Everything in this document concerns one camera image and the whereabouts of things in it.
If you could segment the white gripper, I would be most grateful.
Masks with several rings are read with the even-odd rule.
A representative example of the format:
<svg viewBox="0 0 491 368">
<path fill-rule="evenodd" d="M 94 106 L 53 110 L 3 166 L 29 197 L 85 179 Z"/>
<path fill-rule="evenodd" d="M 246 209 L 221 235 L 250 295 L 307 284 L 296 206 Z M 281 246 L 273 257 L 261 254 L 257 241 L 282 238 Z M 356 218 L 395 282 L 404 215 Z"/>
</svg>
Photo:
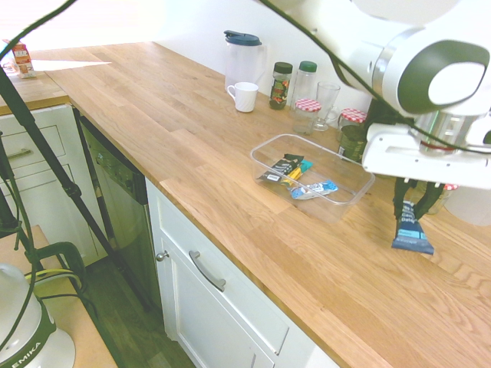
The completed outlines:
<svg viewBox="0 0 491 368">
<path fill-rule="evenodd" d="M 419 182 L 420 198 L 416 203 L 416 219 L 428 213 L 442 195 L 444 183 L 488 189 L 490 187 L 490 146 L 483 143 L 490 131 L 489 121 L 476 121 L 465 136 L 466 147 L 476 153 L 457 150 L 440 155 L 433 150 L 424 153 L 420 141 L 410 134 L 407 125 L 374 123 L 367 132 L 362 166 L 370 173 L 396 178 L 394 185 L 394 217 L 402 216 L 404 196 L 412 179 Z"/>
</svg>

